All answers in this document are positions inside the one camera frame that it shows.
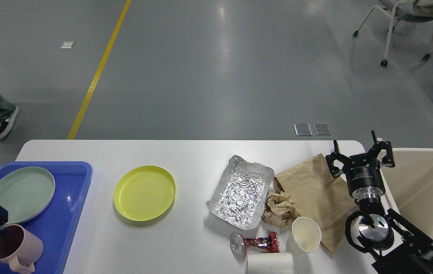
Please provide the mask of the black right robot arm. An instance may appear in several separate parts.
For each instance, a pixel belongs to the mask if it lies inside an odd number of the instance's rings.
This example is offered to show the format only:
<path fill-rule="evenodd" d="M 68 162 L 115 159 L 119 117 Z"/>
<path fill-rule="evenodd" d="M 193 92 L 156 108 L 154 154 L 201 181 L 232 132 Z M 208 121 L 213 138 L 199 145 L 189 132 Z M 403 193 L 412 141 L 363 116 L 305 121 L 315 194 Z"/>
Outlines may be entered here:
<path fill-rule="evenodd" d="M 340 153 L 337 140 L 325 159 L 334 178 L 346 177 L 348 193 L 358 210 L 345 222 L 350 246 L 370 254 L 378 274 L 433 274 L 433 239 L 394 209 L 385 210 L 387 193 L 381 167 L 395 166 L 391 142 L 371 131 L 373 145 L 361 154 Z"/>

